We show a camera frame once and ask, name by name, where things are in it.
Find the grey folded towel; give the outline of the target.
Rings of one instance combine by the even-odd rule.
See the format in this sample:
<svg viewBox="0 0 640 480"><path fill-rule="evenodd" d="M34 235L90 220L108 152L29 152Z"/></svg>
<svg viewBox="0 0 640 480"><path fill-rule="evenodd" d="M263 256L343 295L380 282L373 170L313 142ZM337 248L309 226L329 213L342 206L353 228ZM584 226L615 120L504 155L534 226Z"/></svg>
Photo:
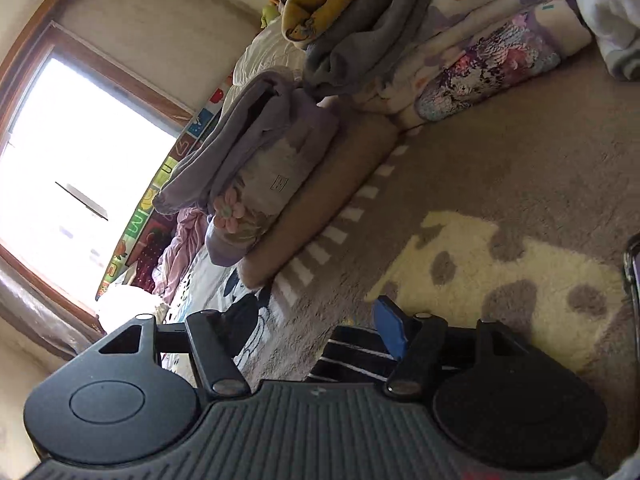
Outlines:
<svg viewBox="0 0 640 480"><path fill-rule="evenodd" d="M306 47L303 83L315 99L348 96L386 73L410 44L432 0L352 0Z"/></svg>

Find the purple cartoon folded quilt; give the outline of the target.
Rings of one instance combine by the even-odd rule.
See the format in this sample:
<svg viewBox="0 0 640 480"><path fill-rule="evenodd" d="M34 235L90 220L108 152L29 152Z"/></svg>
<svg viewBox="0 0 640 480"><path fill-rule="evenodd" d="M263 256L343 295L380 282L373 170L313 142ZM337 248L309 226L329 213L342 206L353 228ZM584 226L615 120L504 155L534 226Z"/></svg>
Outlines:
<svg viewBox="0 0 640 480"><path fill-rule="evenodd" d="M590 41L575 0L432 0L413 42L352 104L406 129L439 122L554 70Z"/></svg>

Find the wooden framed window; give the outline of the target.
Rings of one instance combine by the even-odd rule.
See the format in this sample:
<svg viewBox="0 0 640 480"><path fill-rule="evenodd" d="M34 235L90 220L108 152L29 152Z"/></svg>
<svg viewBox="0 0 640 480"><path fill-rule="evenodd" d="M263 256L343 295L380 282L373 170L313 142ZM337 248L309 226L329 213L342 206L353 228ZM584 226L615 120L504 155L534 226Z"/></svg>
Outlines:
<svg viewBox="0 0 640 480"><path fill-rule="evenodd" d="M120 234L190 110L62 25L1 91L1 257L93 333Z"/></svg>

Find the black white striped garment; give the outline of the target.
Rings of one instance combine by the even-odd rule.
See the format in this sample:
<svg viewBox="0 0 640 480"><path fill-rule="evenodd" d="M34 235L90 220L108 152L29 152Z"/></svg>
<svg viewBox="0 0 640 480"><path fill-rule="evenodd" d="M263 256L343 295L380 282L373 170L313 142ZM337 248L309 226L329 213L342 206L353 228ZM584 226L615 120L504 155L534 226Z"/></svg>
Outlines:
<svg viewBox="0 0 640 480"><path fill-rule="evenodd" d="M382 385L397 365L375 330L339 325L329 336L306 382Z"/></svg>

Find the brown pillow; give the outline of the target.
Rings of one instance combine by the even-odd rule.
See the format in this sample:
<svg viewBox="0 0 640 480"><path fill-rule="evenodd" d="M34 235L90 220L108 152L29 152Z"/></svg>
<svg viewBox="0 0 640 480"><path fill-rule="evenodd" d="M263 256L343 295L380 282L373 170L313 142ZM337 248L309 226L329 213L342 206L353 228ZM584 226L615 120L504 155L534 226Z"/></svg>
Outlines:
<svg viewBox="0 0 640 480"><path fill-rule="evenodd" d="M266 284L318 235L393 151L398 134L384 115L345 110L322 162L238 264L243 285Z"/></svg>

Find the folded purple flower blanket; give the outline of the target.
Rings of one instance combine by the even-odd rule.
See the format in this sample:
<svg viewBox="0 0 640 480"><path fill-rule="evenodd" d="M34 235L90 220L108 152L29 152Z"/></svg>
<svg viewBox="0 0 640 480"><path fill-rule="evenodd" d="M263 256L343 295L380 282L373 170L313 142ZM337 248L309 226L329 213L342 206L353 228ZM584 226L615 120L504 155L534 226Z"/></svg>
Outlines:
<svg viewBox="0 0 640 480"><path fill-rule="evenodd" d="M161 214L198 207L216 266L238 263L321 162L338 129L286 67L255 76L214 131L178 163L153 204Z"/></svg>

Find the cream quilted duvet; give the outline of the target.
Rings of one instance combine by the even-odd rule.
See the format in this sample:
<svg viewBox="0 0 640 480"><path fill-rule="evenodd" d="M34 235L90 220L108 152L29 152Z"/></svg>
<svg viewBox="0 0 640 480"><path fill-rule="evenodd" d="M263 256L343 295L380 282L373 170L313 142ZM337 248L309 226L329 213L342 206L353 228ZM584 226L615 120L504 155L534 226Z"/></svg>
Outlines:
<svg viewBox="0 0 640 480"><path fill-rule="evenodd" d="M276 18L253 39L236 62L221 115L230 110L243 88L258 74L273 68L287 68L296 79L300 79L305 60L305 52L285 39L281 18Z"/></svg>

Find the grey cream spotted blanket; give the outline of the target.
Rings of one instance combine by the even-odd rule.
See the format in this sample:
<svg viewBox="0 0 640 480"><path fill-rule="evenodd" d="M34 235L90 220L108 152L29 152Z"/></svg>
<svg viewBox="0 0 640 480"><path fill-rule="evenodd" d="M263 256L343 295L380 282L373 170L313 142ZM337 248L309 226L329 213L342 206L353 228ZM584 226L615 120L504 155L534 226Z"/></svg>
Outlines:
<svg viewBox="0 0 640 480"><path fill-rule="evenodd" d="M251 384L300 379L376 297L453 326L499 321L589 382L608 408L594 461L638 445L623 251L639 229L639 88L588 47L463 113L403 134L277 275L239 358Z"/></svg>

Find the pink crumpled garment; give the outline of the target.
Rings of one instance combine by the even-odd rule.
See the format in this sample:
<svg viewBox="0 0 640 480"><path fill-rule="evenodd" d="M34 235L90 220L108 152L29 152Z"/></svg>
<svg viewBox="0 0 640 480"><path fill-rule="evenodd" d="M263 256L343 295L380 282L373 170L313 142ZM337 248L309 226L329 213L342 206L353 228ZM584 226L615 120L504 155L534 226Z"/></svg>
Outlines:
<svg viewBox="0 0 640 480"><path fill-rule="evenodd" d="M204 246L207 214L200 208L184 208L177 214L175 234L152 271L152 293L171 304L183 275Z"/></svg>

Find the colourful alphabet play mat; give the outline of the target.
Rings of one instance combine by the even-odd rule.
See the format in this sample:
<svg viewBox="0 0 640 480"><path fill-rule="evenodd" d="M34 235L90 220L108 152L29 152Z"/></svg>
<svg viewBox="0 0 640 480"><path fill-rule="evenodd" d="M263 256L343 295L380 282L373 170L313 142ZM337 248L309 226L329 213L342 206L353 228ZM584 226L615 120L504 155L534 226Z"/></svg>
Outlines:
<svg viewBox="0 0 640 480"><path fill-rule="evenodd" d="M155 211L153 200L163 185L169 180L175 166L187 154L193 152L213 131L221 116L224 99L232 85L232 77L228 76L209 97L208 101L192 115L186 123L168 155L158 168L148 188L130 217L125 231L122 233L112 258L106 267L102 281L96 291L96 300L103 296L107 289L140 257L145 247L157 238L168 235L175 225L174 214L164 216Z"/></svg>

